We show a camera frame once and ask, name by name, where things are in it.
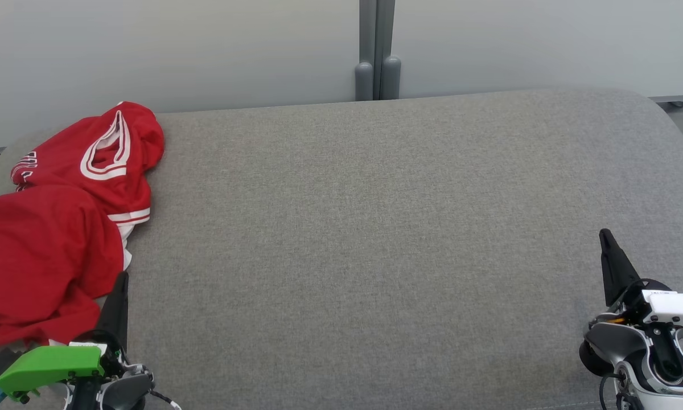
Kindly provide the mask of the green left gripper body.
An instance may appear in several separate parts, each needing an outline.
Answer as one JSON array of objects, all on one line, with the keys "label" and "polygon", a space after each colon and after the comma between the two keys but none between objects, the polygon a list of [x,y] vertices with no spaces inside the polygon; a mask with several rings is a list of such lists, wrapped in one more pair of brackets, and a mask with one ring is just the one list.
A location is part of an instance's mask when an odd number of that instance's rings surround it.
[{"label": "green left gripper body", "polygon": [[126,330],[93,329],[68,345],[45,345],[9,360],[0,371],[0,390],[20,401],[29,392],[55,383],[101,384],[120,377],[126,358]]}]

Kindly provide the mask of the white partition panel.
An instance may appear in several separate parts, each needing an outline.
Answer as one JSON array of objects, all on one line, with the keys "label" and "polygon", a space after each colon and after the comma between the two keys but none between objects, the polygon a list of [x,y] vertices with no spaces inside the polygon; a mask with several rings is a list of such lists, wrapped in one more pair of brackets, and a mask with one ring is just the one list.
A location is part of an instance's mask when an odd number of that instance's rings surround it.
[{"label": "white partition panel", "polygon": [[352,101],[358,0],[0,0],[0,147],[106,112]]},{"label": "white partition panel", "polygon": [[683,96],[683,0],[397,0],[400,96],[610,87]]}]

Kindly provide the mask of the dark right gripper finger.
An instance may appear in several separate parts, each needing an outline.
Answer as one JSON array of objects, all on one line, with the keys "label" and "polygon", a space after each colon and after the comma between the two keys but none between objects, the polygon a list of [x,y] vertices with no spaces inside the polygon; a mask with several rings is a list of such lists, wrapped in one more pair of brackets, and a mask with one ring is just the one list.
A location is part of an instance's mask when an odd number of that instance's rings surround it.
[{"label": "dark right gripper finger", "polygon": [[610,229],[599,231],[599,241],[605,305],[609,308],[641,278]]}]

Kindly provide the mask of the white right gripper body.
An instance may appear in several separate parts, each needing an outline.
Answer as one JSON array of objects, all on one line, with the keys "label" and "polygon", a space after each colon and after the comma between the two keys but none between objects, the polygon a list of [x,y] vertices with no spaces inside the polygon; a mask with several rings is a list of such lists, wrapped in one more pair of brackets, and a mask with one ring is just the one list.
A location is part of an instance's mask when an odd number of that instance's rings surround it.
[{"label": "white right gripper body", "polygon": [[626,285],[613,300],[613,311],[626,325],[663,324],[683,329],[683,293],[651,278]]}]

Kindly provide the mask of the grey partition post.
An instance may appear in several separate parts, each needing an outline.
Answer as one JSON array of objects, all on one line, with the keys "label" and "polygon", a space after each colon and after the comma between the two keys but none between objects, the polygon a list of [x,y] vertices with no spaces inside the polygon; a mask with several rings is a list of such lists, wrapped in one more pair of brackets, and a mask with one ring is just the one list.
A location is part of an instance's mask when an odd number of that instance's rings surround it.
[{"label": "grey partition post", "polygon": [[373,100],[396,100],[400,95],[401,59],[393,55],[396,0],[375,0]]},{"label": "grey partition post", "polygon": [[358,63],[355,101],[375,98],[376,0],[358,0]]}]

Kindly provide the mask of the red basketball jersey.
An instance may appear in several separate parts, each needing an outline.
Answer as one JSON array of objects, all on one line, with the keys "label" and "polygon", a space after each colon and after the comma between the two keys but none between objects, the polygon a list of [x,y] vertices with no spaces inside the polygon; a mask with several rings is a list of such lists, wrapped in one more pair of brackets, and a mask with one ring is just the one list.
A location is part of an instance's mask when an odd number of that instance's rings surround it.
[{"label": "red basketball jersey", "polygon": [[151,216],[151,187],[145,174],[163,153],[163,130],[152,111],[123,101],[29,151],[10,177],[16,192],[48,185],[88,192],[120,232],[126,270],[131,259],[126,239],[134,226]]}]

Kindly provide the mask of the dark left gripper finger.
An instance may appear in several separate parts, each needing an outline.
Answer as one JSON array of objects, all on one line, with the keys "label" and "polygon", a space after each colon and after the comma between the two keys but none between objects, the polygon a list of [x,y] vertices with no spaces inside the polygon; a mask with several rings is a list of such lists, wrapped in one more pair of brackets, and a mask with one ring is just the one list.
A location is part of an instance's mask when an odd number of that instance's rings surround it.
[{"label": "dark left gripper finger", "polygon": [[94,334],[101,340],[112,340],[118,349],[126,348],[129,310],[129,275],[121,272],[102,306]]}]

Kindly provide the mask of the red white-trimmed shorts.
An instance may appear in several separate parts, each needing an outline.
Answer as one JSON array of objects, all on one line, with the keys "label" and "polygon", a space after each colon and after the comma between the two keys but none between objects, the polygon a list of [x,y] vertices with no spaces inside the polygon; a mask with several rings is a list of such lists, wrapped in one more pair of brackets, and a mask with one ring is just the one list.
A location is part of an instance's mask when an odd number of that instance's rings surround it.
[{"label": "red white-trimmed shorts", "polygon": [[0,196],[0,347],[69,343],[125,270],[120,232],[97,200],[48,185]]}]

